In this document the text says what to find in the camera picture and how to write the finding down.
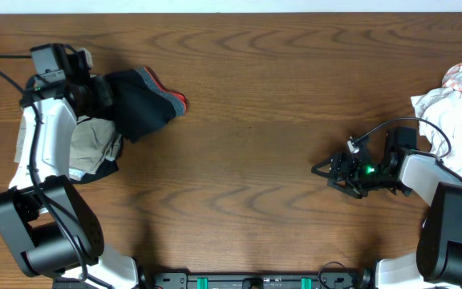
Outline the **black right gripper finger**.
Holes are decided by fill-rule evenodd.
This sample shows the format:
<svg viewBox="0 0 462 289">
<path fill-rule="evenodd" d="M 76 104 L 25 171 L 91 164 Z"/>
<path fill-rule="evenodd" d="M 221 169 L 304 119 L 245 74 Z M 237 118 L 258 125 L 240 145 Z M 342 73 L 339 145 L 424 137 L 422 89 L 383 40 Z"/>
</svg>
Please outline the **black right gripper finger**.
<svg viewBox="0 0 462 289">
<path fill-rule="evenodd" d="M 311 168 L 311 172 L 319 177 L 333 179 L 333 157 L 328 157 Z"/>
<path fill-rule="evenodd" d="M 327 185 L 333 189 L 338 190 L 341 193 L 353 197 L 355 199 L 362 199 L 368 196 L 368 191 L 365 190 L 362 185 L 357 181 L 336 181 L 328 180 Z"/>
</svg>

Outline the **black leggings with red waistband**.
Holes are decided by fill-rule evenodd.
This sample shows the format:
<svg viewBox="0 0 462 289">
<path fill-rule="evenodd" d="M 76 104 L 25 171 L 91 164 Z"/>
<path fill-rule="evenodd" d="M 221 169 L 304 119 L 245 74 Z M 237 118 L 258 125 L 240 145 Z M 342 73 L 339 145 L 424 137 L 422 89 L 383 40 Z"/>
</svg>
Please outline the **black leggings with red waistband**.
<svg viewBox="0 0 462 289">
<path fill-rule="evenodd" d="M 146 67 L 113 72 L 105 79 L 115 97 L 115 127 L 132 143 L 187 111 L 186 97 L 167 90 Z"/>
</svg>

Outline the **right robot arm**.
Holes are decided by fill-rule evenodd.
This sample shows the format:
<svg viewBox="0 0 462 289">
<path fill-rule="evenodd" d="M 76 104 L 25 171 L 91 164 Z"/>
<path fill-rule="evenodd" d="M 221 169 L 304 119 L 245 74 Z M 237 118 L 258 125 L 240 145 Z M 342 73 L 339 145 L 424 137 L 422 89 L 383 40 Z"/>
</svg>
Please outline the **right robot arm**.
<svg viewBox="0 0 462 289">
<path fill-rule="evenodd" d="M 375 288 L 462 288 L 462 177 L 431 154 L 406 149 L 387 166 L 337 153 L 311 171 L 356 199 L 386 188 L 417 193 L 428 204 L 416 251 L 378 261 Z"/>
</svg>

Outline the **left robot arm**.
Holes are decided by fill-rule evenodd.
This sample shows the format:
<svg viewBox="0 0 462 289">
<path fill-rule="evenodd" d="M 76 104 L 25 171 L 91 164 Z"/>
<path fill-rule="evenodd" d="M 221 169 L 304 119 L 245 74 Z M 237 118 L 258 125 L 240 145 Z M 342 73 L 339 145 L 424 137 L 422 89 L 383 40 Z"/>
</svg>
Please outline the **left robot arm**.
<svg viewBox="0 0 462 289">
<path fill-rule="evenodd" d="M 94 212 L 72 185 L 74 87 L 36 75 L 22 93 L 22 155 L 0 193 L 0 235 L 21 272 L 56 288 L 137 288 L 136 261 L 105 244 Z"/>
</svg>

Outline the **olive green fabric bag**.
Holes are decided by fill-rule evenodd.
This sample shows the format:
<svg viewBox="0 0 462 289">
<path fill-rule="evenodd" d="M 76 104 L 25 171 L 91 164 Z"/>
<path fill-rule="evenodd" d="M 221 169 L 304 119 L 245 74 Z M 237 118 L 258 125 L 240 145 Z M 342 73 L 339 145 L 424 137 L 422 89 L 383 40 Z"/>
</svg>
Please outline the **olive green fabric bag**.
<svg viewBox="0 0 462 289">
<path fill-rule="evenodd" d="M 34 117 L 23 116 L 14 158 L 18 169 L 9 187 L 26 188 L 31 185 L 28 165 L 34 129 Z M 38 142 L 34 165 L 38 170 L 38 180 L 43 182 L 49 176 L 66 175 L 79 181 L 85 173 L 95 174 L 105 160 L 116 161 L 122 149 L 122 135 L 111 120 L 82 116 L 71 134 L 70 145 L 47 153 L 52 146 L 50 141 Z"/>
</svg>

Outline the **black cloth under bag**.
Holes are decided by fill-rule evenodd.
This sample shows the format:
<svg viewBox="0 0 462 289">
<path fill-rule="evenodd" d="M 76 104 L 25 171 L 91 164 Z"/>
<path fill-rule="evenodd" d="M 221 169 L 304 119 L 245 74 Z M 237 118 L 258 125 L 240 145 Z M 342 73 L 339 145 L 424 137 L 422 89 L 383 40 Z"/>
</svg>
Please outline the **black cloth under bag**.
<svg viewBox="0 0 462 289">
<path fill-rule="evenodd" d="M 116 173 L 118 170 L 119 170 L 119 167 L 116 161 L 105 160 L 96 170 L 95 174 L 85 173 L 79 181 L 72 178 L 71 182 L 73 184 L 92 183 L 94 181 L 98 181 L 102 178 L 105 178 L 113 173 Z"/>
</svg>

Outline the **white crumpled garment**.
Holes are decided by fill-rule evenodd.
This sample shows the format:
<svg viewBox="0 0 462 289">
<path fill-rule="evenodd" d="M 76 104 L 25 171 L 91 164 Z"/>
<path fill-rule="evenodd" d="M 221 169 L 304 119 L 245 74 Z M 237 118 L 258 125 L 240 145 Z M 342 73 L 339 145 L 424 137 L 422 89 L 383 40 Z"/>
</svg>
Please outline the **white crumpled garment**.
<svg viewBox="0 0 462 289">
<path fill-rule="evenodd" d="M 421 96 L 413 96 L 415 116 L 438 126 L 450 140 L 426 122 L 419 124 L 419 134 L 428 139 L 431 153 L 441 156 L 444 164 L 462 176 L 462 63 L 451 67 L 444 75 L 442 86 Z"/>
</svg>

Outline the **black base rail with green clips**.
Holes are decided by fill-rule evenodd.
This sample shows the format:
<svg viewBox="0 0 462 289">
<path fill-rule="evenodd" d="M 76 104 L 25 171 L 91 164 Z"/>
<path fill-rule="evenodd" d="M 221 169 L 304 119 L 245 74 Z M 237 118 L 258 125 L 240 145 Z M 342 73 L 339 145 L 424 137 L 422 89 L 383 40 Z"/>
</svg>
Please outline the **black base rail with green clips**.
<svg viewBox="0 0 462 289">
<path fill-rule="evenodd" d="M 337 262 L 318 272 L 295 274 L 192 274 L 188 271 L 150 275 L 139 271 L 137 288 L 157 289 L 375 289 L 371 269 L 348 269 Z"/>
</svg>

